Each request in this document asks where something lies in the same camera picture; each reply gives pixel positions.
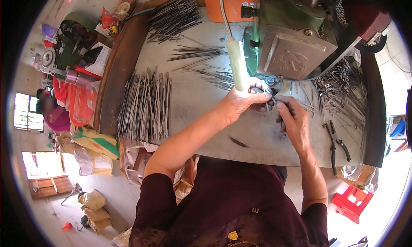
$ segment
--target pliers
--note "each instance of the pliers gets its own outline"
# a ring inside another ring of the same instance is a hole
[[[332,151],[332,169],[333,169],[333,175],[336,176],[337,171],[336,171],[336,165],[335,165],[335,150],[336,150],[335,141],[340,146],[342,146],[346,154],[346,160],[348,162],[351,161],[351,156],[349,155],[348,148],[345,146],[343,141],[337,138],[335,127],[333,126],[332,120],[329,120],[329,123],[330,123],[330,127],[327,123],[324,124],[323,127],[327,129],[327,132],[329,133],[330,139],[332,141],[332,146],[330,147],[330,150]]]

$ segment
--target bundle of metal rods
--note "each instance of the bundle of metal rods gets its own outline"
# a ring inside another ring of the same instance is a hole
[[[220,67],[215,67],[215,66],[209,66],[209,67],[218,68],[222,70],[229,70],[226,68],[220,68]],[[210,69],[210,68],[196,70],[196,69],[184,67],[183,69],[198,72],[196,75],[200,75],[201,78],[205,79],[207,82],[212,83],[215,87],[218,87],[222,90],[231,90],[234,87],[233,75],[231,72],[206,71],[207,69]]]
[[[147,143],[169,137],[171,86],[169,73],[157,74],[157,68],[134,73],[124,87],[117,137]]]
[[[366,80],[346,58],[315,80],[321,111],[328,110],[342,126],[364,133],[368,118]]]
[[[176,57],[172,57],[168,61],[174,61],[174,60],[180,60],[180,59],[186,59],[186,58],[192,58],[192,57],[219,56],[222,54],[227,54],[227,52],[223,50],[224,47],[185,47],[182,45],[178,45],[178,46],[183,47],[183,48],[173,49],[173,51],[182,52],[182,54],[172,54],[173,56],[176,56]]]
[[[150,30],[154,30],[154,34],[149,37],[149,42],[160,44],[166,40],[177,39],[171,36],[202,23],[202,18],[195,1],[171,0],[149,21],[152,22]]]

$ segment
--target machine cover plate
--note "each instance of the machine cover plate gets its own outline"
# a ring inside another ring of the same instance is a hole
[[[304,29],[267,26],[257,71],[305,79],[336,49],[337,46],[318,38],[314,32],[307,36]]]

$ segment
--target hand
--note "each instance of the hand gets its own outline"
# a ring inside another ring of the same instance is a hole
[[[298,155],[307,152],[311,148],[308,112],[291,96],[276,95],[274,98],[276,108],[285,124],[285,128],[281,128],[281,131],[286,130]]]
[[[223,115],[224,126],[228,126],[239,118],[246,109],[251,107],[259,112],[265,112],[266,108],[260,105],[269,101],[269,110],[274,105],[271,93],[263,93],[262,81],[256,77],[251,77],[248,91],[238,91],[234,87],[216,106],[216,110]]]

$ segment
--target red plastic stool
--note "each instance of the red plastic stool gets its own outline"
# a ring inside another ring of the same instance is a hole
[[[350,186],[344,194],[336,193],[332,197],[332,203],[337,206],[337,213],[359,224],[359,216],[372,197],[373,193]]]

